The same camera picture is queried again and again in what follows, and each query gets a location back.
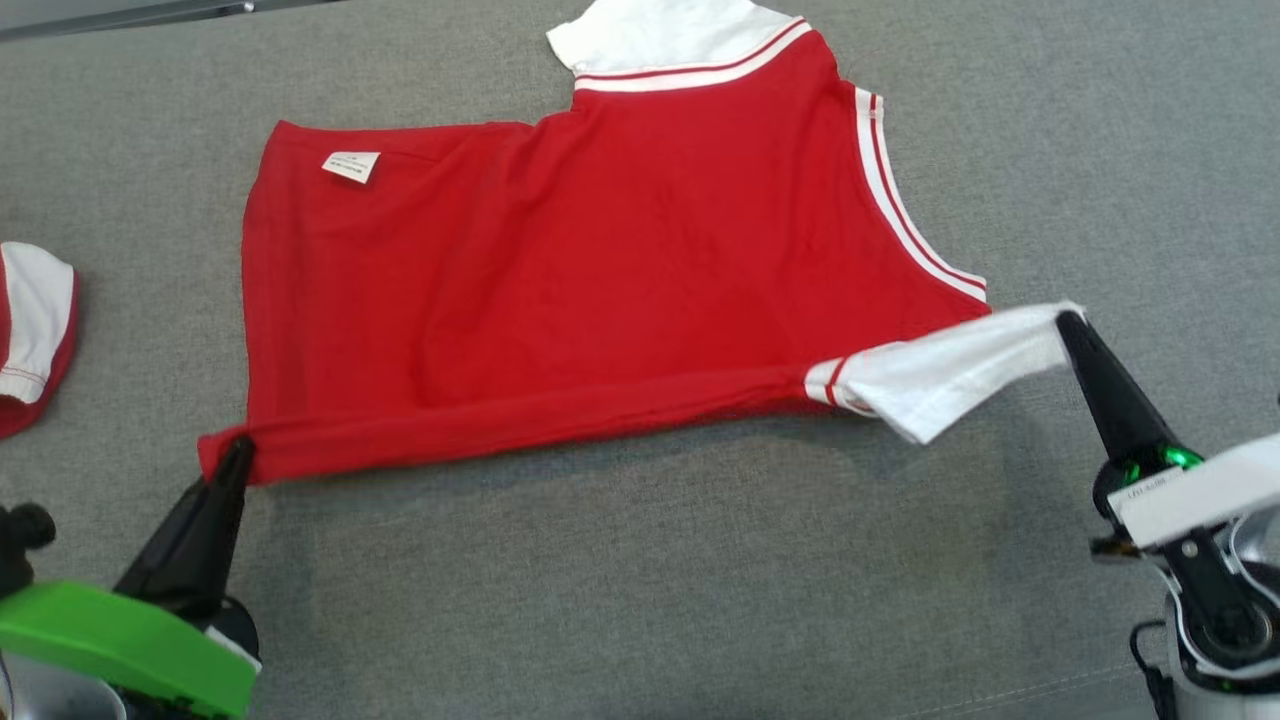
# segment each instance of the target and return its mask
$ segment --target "gray fabric surface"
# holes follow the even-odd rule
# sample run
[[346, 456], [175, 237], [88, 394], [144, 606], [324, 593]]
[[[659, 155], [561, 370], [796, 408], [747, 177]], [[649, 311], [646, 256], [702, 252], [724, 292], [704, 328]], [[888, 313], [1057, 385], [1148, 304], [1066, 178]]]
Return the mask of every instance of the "gray fabric surface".
[[[585, 0], [353, 0], [0, 46], [0, 237], [83, 277], [0, 498], [108, 584], [242, 418], [243, 201], [273, 123], [536, 120]], [[1274, 432], [1280, 5], [786, 0], [888, 102], [906, 204], [997, 306], [1070, 297], [1206, 452]], [[1160, 592], [1089, 562], [1071, 379], [936, 445], [764, 419], [252, 492], [259, 717], [1076, 717], [1143, 706]], [[1134, 711], [1134, 716], [1146, 714]]]

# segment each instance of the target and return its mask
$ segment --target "white sleeve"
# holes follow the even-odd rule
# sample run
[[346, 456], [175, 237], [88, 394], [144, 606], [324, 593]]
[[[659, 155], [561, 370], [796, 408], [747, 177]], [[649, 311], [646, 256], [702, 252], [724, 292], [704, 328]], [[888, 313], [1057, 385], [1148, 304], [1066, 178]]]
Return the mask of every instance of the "white sleeve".
[[749, 0], [595, 0], [547, 33], [573, 74], [618, 74], [739, 60], [797, 18]]
[[840, 369], [837, 405], [870, 407], [902, 437], [928, 443], [1009, 383], [1070, 365], [1055, 320], [1074, 302], [1005, 310], [864, 350]]
[[52, 372], [70, 323], [76, 273], [49, 252], [23, 242], [0, 243], [6, 311], [6, 355], [0, 355], [0, 395], [32, 404]]

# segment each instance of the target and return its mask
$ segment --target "green light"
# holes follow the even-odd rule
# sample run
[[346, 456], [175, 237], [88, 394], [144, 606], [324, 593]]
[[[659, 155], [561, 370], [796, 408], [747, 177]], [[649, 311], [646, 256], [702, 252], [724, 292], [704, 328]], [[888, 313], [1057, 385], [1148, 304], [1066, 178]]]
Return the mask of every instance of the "green light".
[[1181, 447], [1166, 447], [1164, 448], [1162, 455], [1165, 457], [1165, 462], [1183, 469], [1194, 468], [1204, 461], [1204, 459], [1199, 455]]

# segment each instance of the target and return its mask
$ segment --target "white sticker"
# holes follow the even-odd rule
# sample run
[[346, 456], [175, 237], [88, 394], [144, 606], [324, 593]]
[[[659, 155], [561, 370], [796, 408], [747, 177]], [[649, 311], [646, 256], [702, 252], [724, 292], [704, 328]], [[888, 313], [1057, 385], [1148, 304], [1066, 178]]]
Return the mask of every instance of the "white sticker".
[[334, 152], [320, 167], [364, 184], [369, 182], [369, 173], [374, 172], [379, 155], [380, 152]]
[[1111, 505], [1111, 511], [1120, 514], [1121, 509], [1130, 501], [1137, 500], [1148, 492], [1164, 487], [1166, 483], [1183, 474], [1181, 468], [1169, 468], [1167, 470], [1161, 470], [1155, 475], [1142, 480], [1140, 483], [1134, 483], [1126, 488], [1120, 488], [1114, 493], [1107, 496], [1107, 502]]

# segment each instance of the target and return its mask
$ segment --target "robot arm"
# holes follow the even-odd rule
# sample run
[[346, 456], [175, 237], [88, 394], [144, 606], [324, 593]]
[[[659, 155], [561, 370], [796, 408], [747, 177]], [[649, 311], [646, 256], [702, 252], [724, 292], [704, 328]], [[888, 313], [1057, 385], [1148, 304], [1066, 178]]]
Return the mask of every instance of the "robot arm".
[[0, 656], [8, 716], [113, 720], [242, 717], [257, 630], [228, 597], [253, 445], [174, 505], [114, 592], [33, 584], [26, 551], [54, 538], [49, 515], [0, 509]]
[[1280, 717], [1280, 569], [1262, 553], [1280, 509], [1280, 436], [1206, 461], [1083, 318], [1057, 325], [1107, 451], [1093, 502], [1112, 534], [1093, 556], [1148, 562], [1169, 587], [1170, 676], [1130, 642], [1161, 720]]

